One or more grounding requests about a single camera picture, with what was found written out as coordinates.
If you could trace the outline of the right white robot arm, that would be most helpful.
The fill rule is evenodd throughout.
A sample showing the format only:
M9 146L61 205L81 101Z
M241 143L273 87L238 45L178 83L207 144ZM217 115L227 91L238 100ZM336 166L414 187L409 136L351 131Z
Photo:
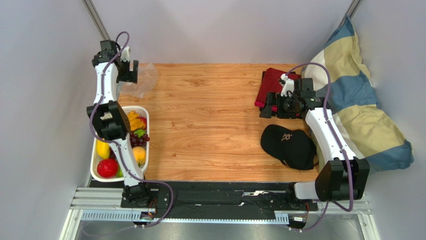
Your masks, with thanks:
M311 78L293 80L282 75L279 83L281 92L267 94L259 116L303 119L314 133L324 158L324 167L314 181L290 184L292 196L321 202L361 199L370 165L346 144L333 120L328 98L316 95Z

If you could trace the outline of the yellow lemon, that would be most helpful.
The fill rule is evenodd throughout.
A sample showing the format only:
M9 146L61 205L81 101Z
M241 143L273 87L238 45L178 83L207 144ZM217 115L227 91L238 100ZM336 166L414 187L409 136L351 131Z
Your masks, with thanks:
M107 142L97 139L95 143L95 150L97 155L103 160L108 159L110 157L111 150Z

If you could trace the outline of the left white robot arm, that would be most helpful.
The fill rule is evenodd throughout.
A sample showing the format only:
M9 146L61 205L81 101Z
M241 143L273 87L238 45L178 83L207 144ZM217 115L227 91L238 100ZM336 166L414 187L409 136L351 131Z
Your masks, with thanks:
M144 182L131 146L131 124L118 103L117 83L137 83L137 60L130 60L130 48L120 47L113 40L102 40L100 52L92 59L97 76L96 96L92 106L86 108L90 131L111 147L123 174L121 207L147 208L154 197Z

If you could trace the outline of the clear zip top bag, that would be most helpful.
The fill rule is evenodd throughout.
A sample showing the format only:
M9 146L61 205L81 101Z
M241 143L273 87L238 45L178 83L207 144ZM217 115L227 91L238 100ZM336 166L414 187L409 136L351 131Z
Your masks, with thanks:
M121 84L120 94L143 99L157 84L158 71L153 63L140 64L137 73L137 82Z

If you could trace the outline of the purple grape bunch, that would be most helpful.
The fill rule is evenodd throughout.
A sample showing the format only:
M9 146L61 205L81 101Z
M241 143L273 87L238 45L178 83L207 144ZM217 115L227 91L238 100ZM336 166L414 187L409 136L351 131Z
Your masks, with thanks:
M149 141L150 137L147 133L142 134L141 136L136 133L130 134L130 145L132 148L143 147L144 149L146 149Z

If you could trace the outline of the green apple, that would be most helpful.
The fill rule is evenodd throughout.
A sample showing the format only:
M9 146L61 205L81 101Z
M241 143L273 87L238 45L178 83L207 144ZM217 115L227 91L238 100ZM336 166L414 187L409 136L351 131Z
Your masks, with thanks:
M116 175L115 175L117 178L122 178L123 177L123 172L122 172L122 169L118 166L118 168L117 168L117 172L116 172Z

